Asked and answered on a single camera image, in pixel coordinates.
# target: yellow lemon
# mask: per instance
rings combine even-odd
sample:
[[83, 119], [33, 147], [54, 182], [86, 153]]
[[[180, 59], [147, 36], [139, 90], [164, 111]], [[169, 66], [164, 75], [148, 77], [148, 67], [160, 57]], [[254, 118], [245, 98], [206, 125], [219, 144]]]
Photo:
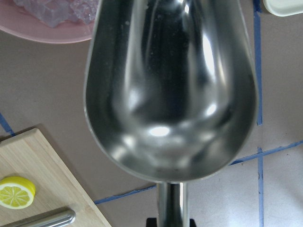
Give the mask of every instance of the yellow lemon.
[[0, 181], [0, 205], [10, 209], [22, 209], [32, 204], [35, 185], [20, 176], [5, 177]]

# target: metal handle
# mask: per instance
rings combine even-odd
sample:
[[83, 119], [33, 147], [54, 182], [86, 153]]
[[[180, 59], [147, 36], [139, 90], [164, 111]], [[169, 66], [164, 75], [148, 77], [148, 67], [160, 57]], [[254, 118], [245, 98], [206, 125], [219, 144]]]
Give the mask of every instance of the metal handle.
[[189, 227], [186, 183], [159, 183], [158, 227]]
[[63, 227], [74, 222], [76, 213], [73, 210], [65, 210], [63, 212], [50, 215], [26, 224], [16, 227]]

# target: white dish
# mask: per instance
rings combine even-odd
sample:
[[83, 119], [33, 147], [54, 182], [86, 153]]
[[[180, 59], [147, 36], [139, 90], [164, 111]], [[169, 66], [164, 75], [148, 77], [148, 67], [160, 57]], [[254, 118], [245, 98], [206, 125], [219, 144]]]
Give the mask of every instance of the white dish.
[[279, 17], [303, 13], [303, 0], [263, 0], [266, 9]]

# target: lemon slice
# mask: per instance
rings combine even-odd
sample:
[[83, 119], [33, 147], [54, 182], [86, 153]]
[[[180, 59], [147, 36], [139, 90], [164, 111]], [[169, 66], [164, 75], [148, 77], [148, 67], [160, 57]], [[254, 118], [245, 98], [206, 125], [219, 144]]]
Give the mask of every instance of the lemon slice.
[[10, 209], [23, 209], [32, 204], [35, 185], [20, 176], [6, 177], [0, 181], [0, 205]]

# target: pink bowl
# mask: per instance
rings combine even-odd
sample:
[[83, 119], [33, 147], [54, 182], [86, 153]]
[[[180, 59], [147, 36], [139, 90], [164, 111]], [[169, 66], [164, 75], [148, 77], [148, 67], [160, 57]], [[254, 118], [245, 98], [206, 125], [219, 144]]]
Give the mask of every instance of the pink bowl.
[[41, 43], [70, 44], [91, 39], [93, 23], [62, 22], [51, 28], [15, 5], [13, 0], [0, 0], [0, 30]]

